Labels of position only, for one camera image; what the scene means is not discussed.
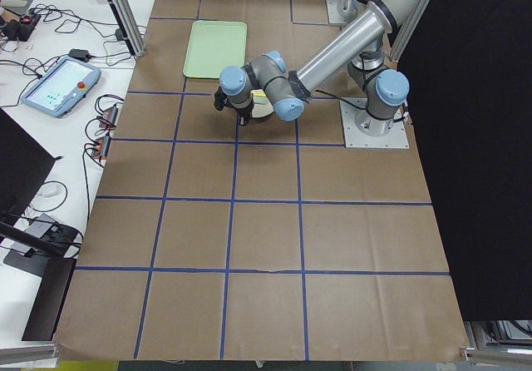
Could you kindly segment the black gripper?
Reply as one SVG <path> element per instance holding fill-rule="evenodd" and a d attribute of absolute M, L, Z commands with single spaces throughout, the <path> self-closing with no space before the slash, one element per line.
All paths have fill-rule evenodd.
<path fill-rule="evenodd" d="M 251 97 L 249 97 L 249 100 L 244 103 L 244 106 L 238 107 L 230 101 L 227 95 L 223 92 L 222 88 L 219 87 L 214 93 L 214 108 L 218 111 L 222 111 L 225 108 L 235 110 L 238 115 L 238 125 L 247 126 L 249 123 L 249 118 L 252 116 L 254 104 Z"/>

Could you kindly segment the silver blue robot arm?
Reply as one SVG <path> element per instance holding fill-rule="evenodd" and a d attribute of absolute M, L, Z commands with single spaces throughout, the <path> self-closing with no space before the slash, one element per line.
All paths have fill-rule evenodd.
<path fill-rule="evenodd" d="M 245 123 L 253 109 L 251 91 L 260 89 L 281 120 L 298 119 L 316 88 L 385 33 L 396 31 L 420 0 L 354 1 L 363 11 L 298 70 L 289 72 L 277 51 L 266 52 L 242 67 L 226 67 L 219 75 L 214 107 L 235 110 Z"/>

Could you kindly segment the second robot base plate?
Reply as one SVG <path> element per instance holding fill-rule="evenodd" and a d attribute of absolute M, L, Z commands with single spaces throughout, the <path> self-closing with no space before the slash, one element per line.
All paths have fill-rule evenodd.
<path fill-rule="evenodd" d="M 344 27 L 367 9 L 366 0 L 326 0 L 328 24 Z"/>

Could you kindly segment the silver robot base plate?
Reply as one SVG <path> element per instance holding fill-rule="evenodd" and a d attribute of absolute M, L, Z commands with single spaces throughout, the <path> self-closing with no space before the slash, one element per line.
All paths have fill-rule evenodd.
<path fill-rule="evenodd" d="M 400 110 L 388 121 L 372 118 L 367 99 L 348 97 L 340 101 L 342 127 L 347 149 L 408 150 L 405 123 Z"/>

